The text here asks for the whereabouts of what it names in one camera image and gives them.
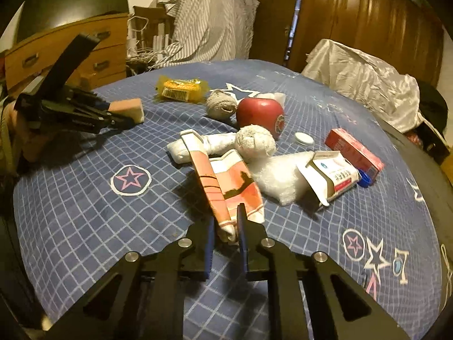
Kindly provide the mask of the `person's left hand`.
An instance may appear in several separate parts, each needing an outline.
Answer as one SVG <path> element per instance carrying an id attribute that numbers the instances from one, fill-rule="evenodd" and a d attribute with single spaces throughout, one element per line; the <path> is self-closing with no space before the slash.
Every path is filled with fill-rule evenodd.
<path id="1" fill-rule="evenodd" d="M 22 156 L 30 163 L 37 162 L 45 146 L 55 138 L 57 132 L 33 133 L 24 116 L 15 109 L 15 101 L 8 104 L 6 110 L 8 131 L 14 139 L 18 139 Z"/>

